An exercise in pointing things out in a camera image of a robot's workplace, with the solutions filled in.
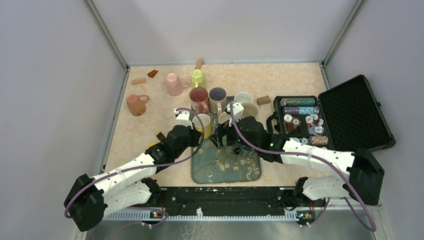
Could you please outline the dark teal mug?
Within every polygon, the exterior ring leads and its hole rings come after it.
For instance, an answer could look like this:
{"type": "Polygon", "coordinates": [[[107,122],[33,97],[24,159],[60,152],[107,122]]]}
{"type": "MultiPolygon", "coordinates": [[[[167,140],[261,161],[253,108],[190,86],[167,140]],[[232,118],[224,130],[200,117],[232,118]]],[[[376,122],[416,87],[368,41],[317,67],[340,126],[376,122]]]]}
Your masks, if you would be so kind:
{"type": "Polygon", "coordinates": [[[237,146],[233,149],[233,153],[235,155],[250,155],[251,153],[254,153],[255,151],[247,146],[241,145],[237,146]]]}

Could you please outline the white and blue mug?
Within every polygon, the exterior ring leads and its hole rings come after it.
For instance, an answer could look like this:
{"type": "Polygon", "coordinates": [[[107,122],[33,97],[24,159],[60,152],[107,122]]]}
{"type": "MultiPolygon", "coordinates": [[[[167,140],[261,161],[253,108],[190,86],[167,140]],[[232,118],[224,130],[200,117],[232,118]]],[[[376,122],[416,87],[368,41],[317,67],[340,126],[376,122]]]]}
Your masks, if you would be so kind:
{"type": "Polygon", "coordinates": [[[234,96],[234,101],[236,101],[238,103],[252,103],[253,102],[253,97],[248,92],[238,92],[234,96]]]}

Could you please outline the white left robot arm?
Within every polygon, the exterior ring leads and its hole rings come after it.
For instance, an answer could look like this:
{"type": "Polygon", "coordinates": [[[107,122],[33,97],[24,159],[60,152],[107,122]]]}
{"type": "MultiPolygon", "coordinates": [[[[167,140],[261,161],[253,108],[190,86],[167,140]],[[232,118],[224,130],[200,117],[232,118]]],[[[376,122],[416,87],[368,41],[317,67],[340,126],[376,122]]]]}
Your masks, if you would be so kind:
{"type": "Polygon", "coordinates": [[[203,133],[195,128],[176,125],[160,142],[126,164],[92,177],[79,176],[63,203],[65,217],[85,232],[116,211],[133,205],[156,206],[162,189],[151,177],[175,165],[187,148],[198,148],[203,140],[203,133]]]}

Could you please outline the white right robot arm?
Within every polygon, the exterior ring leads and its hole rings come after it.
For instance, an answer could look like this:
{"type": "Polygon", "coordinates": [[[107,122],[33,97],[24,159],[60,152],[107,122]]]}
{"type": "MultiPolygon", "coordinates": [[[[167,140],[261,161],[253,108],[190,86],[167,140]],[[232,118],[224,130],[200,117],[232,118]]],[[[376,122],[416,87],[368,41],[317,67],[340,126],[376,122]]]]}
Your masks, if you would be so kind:
{"type": "Polygon", "coordinates": [[[301,177],[297,181],[293,200],[299,206],[322,198],[350,197],[369,206],[380,201],[385,170],[367,149],[337,151],[297,142],[267,132],[254,117],[218,124],[209,139],[218,149],[240,144],[265,161],[327,173],[325,177],[301,177]]]}

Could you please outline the cream patterned mug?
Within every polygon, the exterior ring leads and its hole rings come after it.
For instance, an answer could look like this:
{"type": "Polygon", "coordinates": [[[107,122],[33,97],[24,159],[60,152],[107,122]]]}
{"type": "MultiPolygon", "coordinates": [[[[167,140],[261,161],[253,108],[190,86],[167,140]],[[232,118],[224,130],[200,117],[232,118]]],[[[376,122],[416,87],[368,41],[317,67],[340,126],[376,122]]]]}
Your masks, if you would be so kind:
{"type": "Polygon", "coordinates": [[[253,102],[243,102],[241,103],[243,106],[243,118],[254,117],[256,118],[259,114],[259,106],[254,104],[253,102]]]}

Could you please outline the light green upside-down mug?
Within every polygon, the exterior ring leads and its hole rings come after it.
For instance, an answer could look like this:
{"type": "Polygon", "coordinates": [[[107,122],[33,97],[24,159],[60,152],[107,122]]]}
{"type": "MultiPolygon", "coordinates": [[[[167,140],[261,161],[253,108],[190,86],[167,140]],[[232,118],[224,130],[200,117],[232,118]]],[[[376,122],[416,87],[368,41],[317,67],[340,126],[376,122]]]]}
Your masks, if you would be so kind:
{"type": "Polygon", "coordinates": [[[226,121],[229,121],[231,119],[230,114],[226,113],[226,112],[222,112],[219,116],[218,116],[218,123],[219,124],[224,124],[226,121]]]}

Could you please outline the yellow mug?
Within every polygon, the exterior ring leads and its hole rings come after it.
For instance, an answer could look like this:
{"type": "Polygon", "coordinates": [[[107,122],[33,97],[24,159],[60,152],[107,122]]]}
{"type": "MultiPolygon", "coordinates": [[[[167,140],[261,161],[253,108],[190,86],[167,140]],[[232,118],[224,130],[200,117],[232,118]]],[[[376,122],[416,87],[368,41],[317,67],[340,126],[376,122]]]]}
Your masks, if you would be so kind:
{"type": "Polygon", "coordinates": [[[212,134],[212,120],[208,114],[201,113],[197,116],[194,116],[192,123],[195,126],[195,129],[204,134],[204,138],[207,139],[212,134]]]}

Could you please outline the pale pink tall mug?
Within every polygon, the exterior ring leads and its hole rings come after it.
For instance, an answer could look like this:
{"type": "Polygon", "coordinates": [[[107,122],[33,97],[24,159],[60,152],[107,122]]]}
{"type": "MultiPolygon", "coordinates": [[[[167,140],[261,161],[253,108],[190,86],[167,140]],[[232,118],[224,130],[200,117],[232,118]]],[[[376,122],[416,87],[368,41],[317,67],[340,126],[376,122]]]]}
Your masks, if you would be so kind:
{"type": "Polygon", "coordinates": [[[181,95],[185,88],[190,86],[188,80],[179,77],[175,73],[169,73],[166,78],[167,92],[172,97],[181,95]]]}

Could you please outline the pink upside-down mug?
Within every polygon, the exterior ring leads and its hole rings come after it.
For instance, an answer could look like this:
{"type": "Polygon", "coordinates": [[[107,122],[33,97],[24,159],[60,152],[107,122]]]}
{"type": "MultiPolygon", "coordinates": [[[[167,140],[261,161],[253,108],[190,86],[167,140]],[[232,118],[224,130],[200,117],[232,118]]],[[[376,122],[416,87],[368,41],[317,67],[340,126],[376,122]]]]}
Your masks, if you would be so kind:
{"type": "Polygon", "coordinates": [[[210,111],[209,93],[203,87],[195,87],[189,93],[191,109],[197,114],[207,114],[210,111]]]}

